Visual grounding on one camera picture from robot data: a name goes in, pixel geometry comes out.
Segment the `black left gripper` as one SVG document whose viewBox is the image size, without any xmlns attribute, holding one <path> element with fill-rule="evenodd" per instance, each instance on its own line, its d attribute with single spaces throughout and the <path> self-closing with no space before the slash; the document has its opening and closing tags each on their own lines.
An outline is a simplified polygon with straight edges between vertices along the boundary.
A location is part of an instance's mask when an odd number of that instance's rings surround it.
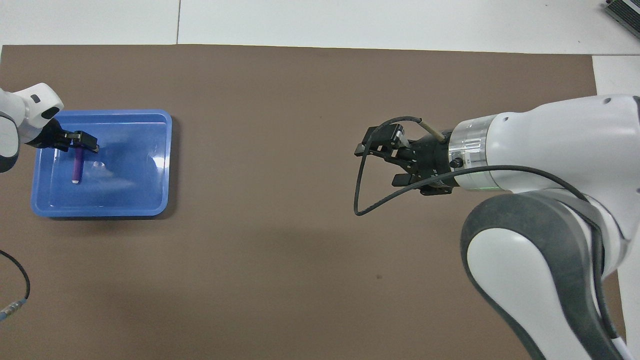
<svg viewBox="0 0 640 360">
<path fill-rule="evenodd" d="M 59 122 L 48 122 L 42 127 L 41 132 L 32 141 L 30 146 L 36 149 L 55 149 L 68 152 L 70 148 L 82 148 L 94 154 L 99 153 L 98 139 L 89 133 L 78 130 L 63 132 Z"/>
</svg>

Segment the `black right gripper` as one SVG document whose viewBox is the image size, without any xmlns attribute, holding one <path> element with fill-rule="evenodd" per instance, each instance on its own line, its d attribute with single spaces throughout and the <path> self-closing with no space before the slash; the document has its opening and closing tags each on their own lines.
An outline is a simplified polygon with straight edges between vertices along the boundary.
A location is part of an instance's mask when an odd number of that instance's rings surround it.
<svg viewBox="0 0 640 360">
<path fill-rule="evenodd" d="M 413 169 L 416 170 L 416 174 L 398 173 L 391 180 L 393 187 L 407 187 L 418 180 L 451 172 L 450 134 L 450 132 L 446 132 L 442 142 L 431 134 L 409 142 L 403 126 L 400 124 L 385 125 L 378 130 L 372 126 L 366 130 L 361 143 L 356 146 L 354 155 L 355 157 L 363 157 L 368 141 L 370 141 L 368 154 L 386 161 L 412 161 L 414 152 Z M 457 182 L 453 178 L 449 178 L 419 187 L 419 191 L 423 196 L 448 195 L 452 194 L 453 189 L 457 186 Z"/>
</svg>

